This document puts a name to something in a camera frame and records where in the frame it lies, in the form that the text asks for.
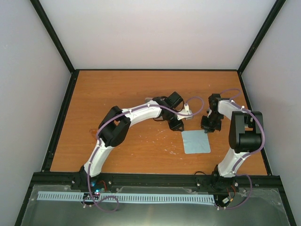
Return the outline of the light blue cleaning cloth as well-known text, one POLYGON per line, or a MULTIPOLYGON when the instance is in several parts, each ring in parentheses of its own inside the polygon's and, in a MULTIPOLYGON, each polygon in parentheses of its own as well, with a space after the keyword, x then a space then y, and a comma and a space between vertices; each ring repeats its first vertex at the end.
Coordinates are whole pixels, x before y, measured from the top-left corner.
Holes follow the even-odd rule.
POLYGON ((204 130, 189 130, 182 132, 184 152, 186 154, 210 153, 208 135, 204 130))

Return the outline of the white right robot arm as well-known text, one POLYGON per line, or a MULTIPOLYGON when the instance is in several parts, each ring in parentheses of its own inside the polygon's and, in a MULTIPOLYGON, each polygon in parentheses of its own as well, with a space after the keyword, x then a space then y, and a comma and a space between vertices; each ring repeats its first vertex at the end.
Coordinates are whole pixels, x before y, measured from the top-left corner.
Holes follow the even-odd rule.
POLYGON ((223 178, 235 177, 243 162, 264 147, 263 115, 238 105, 231 98, 222 98, 220 94, 212 94, 208 102, 208 115, 202 116, 200 124, 205 133, 220 131, 224 117, 230 120, 230 148, 215 171, 223 178))

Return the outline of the pink sunglasses case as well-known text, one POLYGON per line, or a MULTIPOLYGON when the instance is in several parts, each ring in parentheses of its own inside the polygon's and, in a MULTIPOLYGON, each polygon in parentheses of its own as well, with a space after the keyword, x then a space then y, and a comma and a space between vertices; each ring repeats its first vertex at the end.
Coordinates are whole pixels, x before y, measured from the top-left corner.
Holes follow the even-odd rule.
POLYGON ((145 100, 145 103, 154 102, 152 97, 146 97, 144 100, 145 100))

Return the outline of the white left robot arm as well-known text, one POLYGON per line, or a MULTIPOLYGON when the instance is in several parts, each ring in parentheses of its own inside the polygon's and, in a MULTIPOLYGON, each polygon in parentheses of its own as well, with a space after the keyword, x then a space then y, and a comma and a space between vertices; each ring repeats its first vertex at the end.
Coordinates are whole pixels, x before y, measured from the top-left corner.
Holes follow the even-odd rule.
POLYGON ((112 107, 106 114, 96 132, 96 145, 88 161, 80 168, 83 175, 82 185, 94 189, 98 184, 97 175, 113 148, 119 146, 126 138, 133 125, 148 119, 167 121, 170 130, 183 131, 182 117, 176 108, 184 104, 183 98, 173 92, 170 96, 154 97, 143 105, 121 109, 112 107))

